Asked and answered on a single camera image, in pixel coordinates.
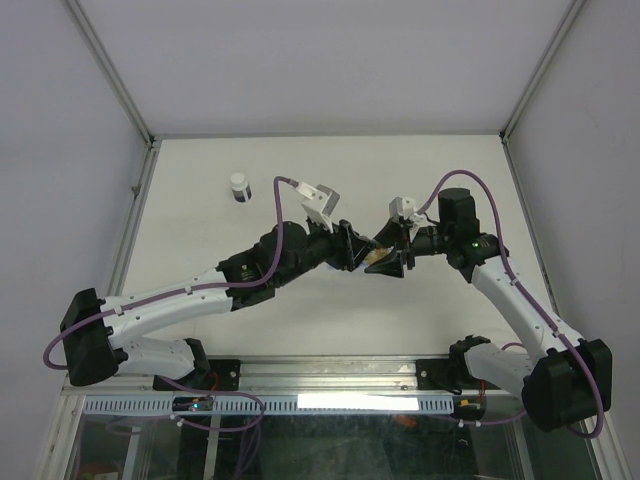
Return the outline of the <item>amber pill bottle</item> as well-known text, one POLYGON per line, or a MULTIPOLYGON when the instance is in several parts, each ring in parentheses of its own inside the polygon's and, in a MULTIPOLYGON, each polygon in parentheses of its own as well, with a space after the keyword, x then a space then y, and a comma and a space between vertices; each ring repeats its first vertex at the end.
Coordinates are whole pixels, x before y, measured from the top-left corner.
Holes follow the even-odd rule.
POLYGON ((393 251, 392 247, 381 245, 378 242, 370 243, 368 248, 368 253, 364 258, 364 264, 366 266, 375 264, 393 251))

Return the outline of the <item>white cap pill bottle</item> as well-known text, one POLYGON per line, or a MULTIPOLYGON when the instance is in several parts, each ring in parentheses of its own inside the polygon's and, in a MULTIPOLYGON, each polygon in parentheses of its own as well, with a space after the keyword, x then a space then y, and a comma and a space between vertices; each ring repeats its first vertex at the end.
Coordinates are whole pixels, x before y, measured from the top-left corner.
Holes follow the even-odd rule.
POLYGON ((230 188, 233 198, 239 203, 246 203, 252 197, 251 187, 247 177, 241 172, 236 172, 231 175, 230 188))

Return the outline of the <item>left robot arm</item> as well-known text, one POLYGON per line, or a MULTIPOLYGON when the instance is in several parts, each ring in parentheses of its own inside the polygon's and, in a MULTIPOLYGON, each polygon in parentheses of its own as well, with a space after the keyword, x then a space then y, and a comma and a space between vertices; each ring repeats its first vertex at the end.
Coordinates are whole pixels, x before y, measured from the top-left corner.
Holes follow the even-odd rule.
POLYGON ((331 229, 285 222, 250 249, 187 281, 130 297, 76 293, 60 324, 69 380, 76 387, 116 374, 147 374, 198 388, 209 377, 202 343, 158 340, 153 333, 179 322, 253 307, 326 263, 354 271, 377 248, 342 220, 331 229))

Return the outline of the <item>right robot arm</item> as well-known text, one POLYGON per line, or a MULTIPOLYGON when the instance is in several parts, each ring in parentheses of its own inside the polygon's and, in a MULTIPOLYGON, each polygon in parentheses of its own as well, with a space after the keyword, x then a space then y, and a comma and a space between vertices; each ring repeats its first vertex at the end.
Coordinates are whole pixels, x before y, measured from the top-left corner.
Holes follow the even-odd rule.
POLYGON ((516 396, 544 432, 589 417, 601 431, 611 407, 609 347, 586 340, 527 290, 499 236, 481 230, 469 190, 444 189, 437 204, 439 217, 432 221, 413 199, 393 199, 389 220, 375 237, 389 252, 367 272, 401 278, 417 258, 445 256, 497 309, 522 350, 513 353, 486 337, 468 335, 450 346, 445 370, 434 383, 459 394, 474 382, 488 382, 516 396))

